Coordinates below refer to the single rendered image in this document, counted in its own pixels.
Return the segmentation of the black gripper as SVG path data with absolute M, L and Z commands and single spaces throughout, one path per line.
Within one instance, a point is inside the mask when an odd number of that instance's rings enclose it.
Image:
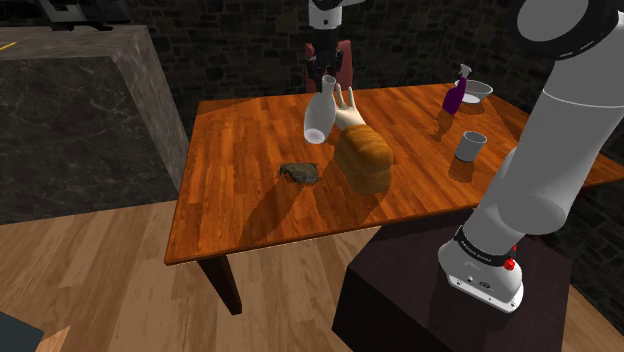
M 309 79 L 321 79 L 324 67 L 318 63 L 334 63 L 333 74 L 336 75 L 342 68 L 344 52 L 338 50 L 338 33 L 334 29 L 315 29 L 313 31 L 314 55 L 307 59 L 306 69 Z

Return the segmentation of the white vase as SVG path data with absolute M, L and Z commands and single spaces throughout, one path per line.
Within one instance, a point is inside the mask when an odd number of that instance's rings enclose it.
M 327 139 L 336 116 L 336 79 L 331 75 L 324 75 L 321 83 L 321 91 L 310 99 L 304 116 L 304 138 L 311 144 L 321 144 Z

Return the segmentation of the beige hand figure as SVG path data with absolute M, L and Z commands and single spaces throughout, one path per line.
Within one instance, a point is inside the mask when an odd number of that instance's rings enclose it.
M 340 130 L 345 130 L 350 126 L 365 125 L 366 122 L 357 109 L 355 96 L 351 87 L 347 88 L 348 102 L 345 102 L 342 94 L 342 87 L 339 83 L 334 87 L 335 98 L 335 125 Z

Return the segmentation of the brown bread loaf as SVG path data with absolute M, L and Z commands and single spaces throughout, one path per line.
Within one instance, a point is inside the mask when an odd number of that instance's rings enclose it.
M 384 192 L 391 185 L 393 151 L 368 125 L 345 128 L 335 145 L 334 159 L 359 194 Z

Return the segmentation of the dark grey flat lump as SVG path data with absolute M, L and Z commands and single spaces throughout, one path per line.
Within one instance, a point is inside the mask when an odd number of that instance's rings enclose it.
M 296 183 L 314 184 L 319 180 L 317 166 L 314 163 L 282 164 L 279 173 L 288 174 Z

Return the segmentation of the purple spray bottle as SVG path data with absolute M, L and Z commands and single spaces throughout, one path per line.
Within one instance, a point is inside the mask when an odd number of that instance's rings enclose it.
M 468 65 L 460 65 L 459 82 L 455 87 L 448 90 L 442 104 L 442 109 L 447 113 L 454 115 L 459 110 L 466 91 L 468 75 L 471 72 L 472 69 Z

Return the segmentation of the wooden table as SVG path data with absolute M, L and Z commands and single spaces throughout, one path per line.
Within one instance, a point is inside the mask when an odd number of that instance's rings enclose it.
M 475 207 L 528 116 L 492 95 L 445 118 L 446 92 L 444 84 L 356 92 L 365 121 L 394 154 L 391 186 L 374 195 L 349 187 L 331 143 L 306 142 L 307 95 L 202 103 L 165 263 L 199 263 L 236 315 L 230 254 Z M 473 162 L 454 156 L 465 131 L 487 137 Z M 314 163 L 319 180 L 294 182 L 279 173 L 286 163 Z

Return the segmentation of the white bowl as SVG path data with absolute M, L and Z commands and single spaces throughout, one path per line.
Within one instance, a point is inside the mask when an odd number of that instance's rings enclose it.
M 480 104 L 487 96 L 493 92 L 493 88 L 486 83 L 468 79 L 466 82 L 466 88 L 464 96 L 462 98 L 463 103 L 467 104 Z

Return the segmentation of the grey cup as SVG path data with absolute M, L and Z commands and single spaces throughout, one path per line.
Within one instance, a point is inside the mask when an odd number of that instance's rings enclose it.
M 465 131 L 455 150 L 454 156 L 463 162 L 473 162 L 487 143 L 487 137 L 475 131 Z

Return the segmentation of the dark robot stand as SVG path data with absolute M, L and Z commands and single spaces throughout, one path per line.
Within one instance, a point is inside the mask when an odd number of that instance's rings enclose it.
M 438 263 L 470 211 L 382 226 L 348 265 L 332 329 L 353 352 L 561 352 L 570 259 L 523 238 L 524 296 L 504 313 Z

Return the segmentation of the grey marble counter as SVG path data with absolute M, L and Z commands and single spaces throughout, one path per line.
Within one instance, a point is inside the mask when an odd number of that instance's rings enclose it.
M 129 0 L 0 0 L 0 225 L 170 201 L 189 141 Z

